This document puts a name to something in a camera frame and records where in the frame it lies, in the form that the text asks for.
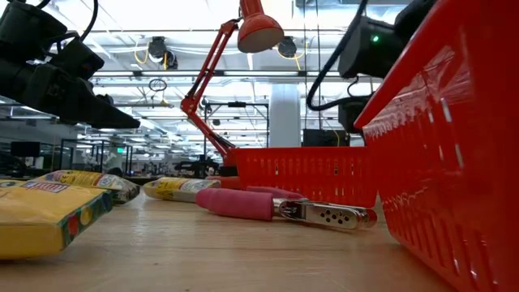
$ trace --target white pillar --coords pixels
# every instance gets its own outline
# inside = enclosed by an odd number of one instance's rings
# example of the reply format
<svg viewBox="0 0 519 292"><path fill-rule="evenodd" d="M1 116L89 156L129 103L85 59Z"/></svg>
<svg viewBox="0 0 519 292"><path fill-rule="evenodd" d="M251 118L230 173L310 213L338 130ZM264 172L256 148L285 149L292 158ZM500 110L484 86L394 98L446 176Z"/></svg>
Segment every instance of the white pillar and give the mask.
<svg viewBox="0 0 519 292"><path fill-rule="evenodd" d="M297 84L274 84L268 109L269 147L300 147L301 114Z"/></svg>

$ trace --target wooden table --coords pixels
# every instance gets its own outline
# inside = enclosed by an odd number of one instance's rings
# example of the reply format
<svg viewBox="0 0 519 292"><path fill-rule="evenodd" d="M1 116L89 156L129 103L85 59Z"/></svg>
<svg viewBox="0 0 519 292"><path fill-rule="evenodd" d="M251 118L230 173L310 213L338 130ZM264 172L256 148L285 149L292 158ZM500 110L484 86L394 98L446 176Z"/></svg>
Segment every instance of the wooden table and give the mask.
<svg viewBox="0 0 519 292"><path fill-rule="evenodd" d="M2 291L451 291L384 222L339 232L140 195L63 253L0 263Z"/></svg>

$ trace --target metal frame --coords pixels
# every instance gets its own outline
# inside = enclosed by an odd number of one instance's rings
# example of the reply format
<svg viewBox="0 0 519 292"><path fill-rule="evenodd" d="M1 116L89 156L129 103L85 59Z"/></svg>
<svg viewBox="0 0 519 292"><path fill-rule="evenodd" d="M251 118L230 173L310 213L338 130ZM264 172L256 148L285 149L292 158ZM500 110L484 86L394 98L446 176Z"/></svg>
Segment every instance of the metal frame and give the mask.
<svg viewBox="0 0 519 292"><path fill-rule="evenodd" d="M215 114L222 106L230 106L232 105L233 102L207 102L204 106L204 121L207 123L208 122L208 119L211 118L211 116L213 114ZM247 106L252 106L254 109L258 110L258 113L267 121L267 148L268 148L268 137L270 135L270 110L268 108L268 104L256 104L256 103L249 103L249 102L243 102L242 104L244 104L245 107ZM208 115L208 107L209 106L216 106L215 109L212 110L212 112ZM258 109L258 106L264 106L266 109L267 109L267 115L263 115L261 113L261 111ZM207 140L207 137L204 136L204 160L207 159L207 154L208 154L208 151L207 151L207 145L208 145L208 140Z"/></svg>
<svg viewBox="0 0 519 292"><path fill-rule="evenodd" d="M77 140L77 139L62 139L60 149L59 149L59 167L57 170L62 169L62 162L63 162L63 150L65 148L65 143L73 143L73 144L82 144L82 145L92 145L92 155L93 153L96 154L96 161L99 161L100 168L99 172L103 172L103 152L105 151L105 145L110 147L124 147L127 150L127 156L125 160L125 168L124 168L124 174L128 175L131 173L131 163L133 162L133 146L125 144L125 143L117 143L117 142L107 142L102 140L101 145L97 144L90 144L88 142L92 141L99 141L99 140ZM71 147L71 161L69 163L69 169L72 169L72 164L74 161L74 151L72 151L74 147Z"/></svg>

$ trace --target yellow bag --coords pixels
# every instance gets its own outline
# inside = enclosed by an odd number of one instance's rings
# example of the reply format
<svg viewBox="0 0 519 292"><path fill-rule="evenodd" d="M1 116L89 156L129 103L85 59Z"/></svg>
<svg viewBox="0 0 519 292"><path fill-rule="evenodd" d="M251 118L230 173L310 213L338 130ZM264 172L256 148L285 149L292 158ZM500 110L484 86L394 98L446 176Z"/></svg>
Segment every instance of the yellow bag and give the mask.
<svg viewBox="0 0 519 292"><path fill-rule="evenodd" d="M196 193L210 187L220 187L219 181L196 178L159 178L143 185L144 194L161 200L196 202Z"/></svg>
<svg viewBox="0 0 519 292"><path fill-rule="evenodd" d="M114 204L125 204L140 192L140 186L117 175L79 170L58 170L34 180L109 190Z"/></svg>
<svg viewBox="0 0 519 292"><path fill-rule="evenodd" d="M106 190L0 180L0 260L57 254L111 209Z"/></svg>

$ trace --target yellow cable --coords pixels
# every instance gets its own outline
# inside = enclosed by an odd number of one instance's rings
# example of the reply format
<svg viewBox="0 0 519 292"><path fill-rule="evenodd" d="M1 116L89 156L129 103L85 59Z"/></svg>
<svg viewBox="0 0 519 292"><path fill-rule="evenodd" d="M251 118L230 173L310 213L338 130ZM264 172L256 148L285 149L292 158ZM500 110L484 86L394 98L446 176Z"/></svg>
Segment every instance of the yellow cable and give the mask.
<svg viewBox="0 0 519 292"><path fill-rule="evenodd" d="M301 58L306 52L307 52L307 48L308 48L308 43L305 42L305 50L304 52L302 52L299 56L297 57L292 57L292 58L287 58L285 56L283 56L280 52L279 52L279 47L276 48L276 51L277 51L277 54L280 55L280 57L282 57L283 59L287 59L287 60L295 60L295 63L298 65L298 70L300 71L301 70L301 66L299 65L299 58Z"/></svg>
<svg viewBox="0 0 519 292"><path fill-rule="evenodd" d="M299 65L299 60L298 58L295 59L295 63L298 65L298 71L301 70L301 65Z"/></svg>
<svg viewBox="0 0 519 292"><path fill-rule="evenodd" d="M324 118L324 121L326 122L328 127L332 128L332 126L330 126L330 123L328 122L328 120L326 118ZM335 129L333 129L333 128L332 128L332 131L337 136L337 147L341 146L341 137L339 136L339 133L337 133L337 131L335 131Z"/></svg>
<svg viewBox="0 0 519 292"><path fill-rule="evenodd" d="M144 58L144 61L141 61L139 57L137 57L137 45L139 44L138 41L135 42L135 49L133 51L133 55L135 56L135 60L141 64L145 64L148 61L148 46L149 43L146 44L146 57Z"/></svg>

